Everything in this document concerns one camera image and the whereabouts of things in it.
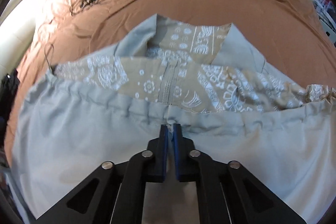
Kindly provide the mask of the orange-brown bed cover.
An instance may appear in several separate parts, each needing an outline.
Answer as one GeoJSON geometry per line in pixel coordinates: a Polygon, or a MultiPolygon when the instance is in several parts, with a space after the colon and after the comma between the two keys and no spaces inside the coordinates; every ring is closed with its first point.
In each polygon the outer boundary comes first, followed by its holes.
{"type": "Polygon", "coordinates": [[[196,26],[233,23],[266,60],[301,86],[335,86],[335,47],[323,32],[311,0],[32,0],[37,35],[18,65],[20,85],[4,140],[11,158],[18,113],[30,87],[45,73],[45,46],[53,63],[74,61],[120,41],[159,14],[196,26]]]}

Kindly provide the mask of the light grey jacket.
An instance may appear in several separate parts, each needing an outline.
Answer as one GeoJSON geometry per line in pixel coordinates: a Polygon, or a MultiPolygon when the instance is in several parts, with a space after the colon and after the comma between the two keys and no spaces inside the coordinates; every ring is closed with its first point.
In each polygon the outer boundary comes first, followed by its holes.
{"type": "Polygon", "coordinates": [[[127,161],[176,123],[214,160],[241,162],[307,223],[335,198],[335,89],[299,86],[233,24],[159,15],[30,88],[12,173],[40,217],[101,163],[127,161]]]}

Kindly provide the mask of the black folded garment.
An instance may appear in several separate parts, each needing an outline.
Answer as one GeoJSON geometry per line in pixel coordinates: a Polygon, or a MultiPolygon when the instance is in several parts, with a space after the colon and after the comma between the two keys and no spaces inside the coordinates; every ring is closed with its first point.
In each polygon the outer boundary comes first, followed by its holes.
{"type": "Polygon", "coordinates": [[[20,80],[14,69],[1,79],[1,167],[11,166],[11,147],[14,143],[14,128],[18,116],[17,92],[20,80]]]}

